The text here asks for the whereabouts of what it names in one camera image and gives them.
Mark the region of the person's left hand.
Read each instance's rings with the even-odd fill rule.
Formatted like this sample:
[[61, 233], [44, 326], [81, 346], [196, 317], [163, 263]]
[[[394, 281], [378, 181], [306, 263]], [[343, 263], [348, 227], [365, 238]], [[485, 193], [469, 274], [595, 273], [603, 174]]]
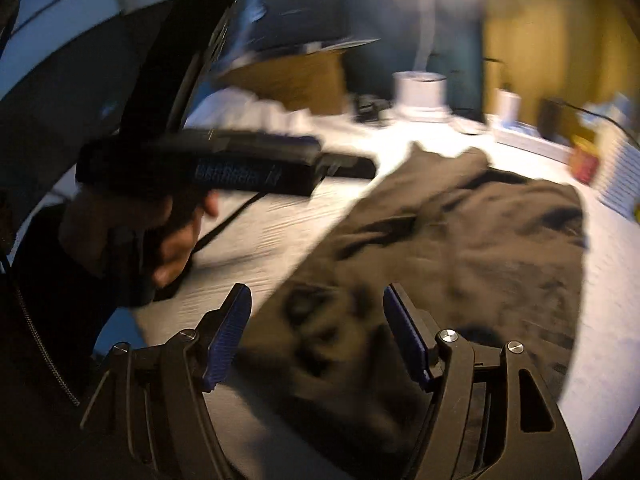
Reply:
[[92, 304], [133, 307], [184, 271], [205, 217], [217, 218], [219, 194], [198, 196], [174, 219], [176, 201], [106, 196], [84, 188], [66, 207], [61, 252], [81, 275]]

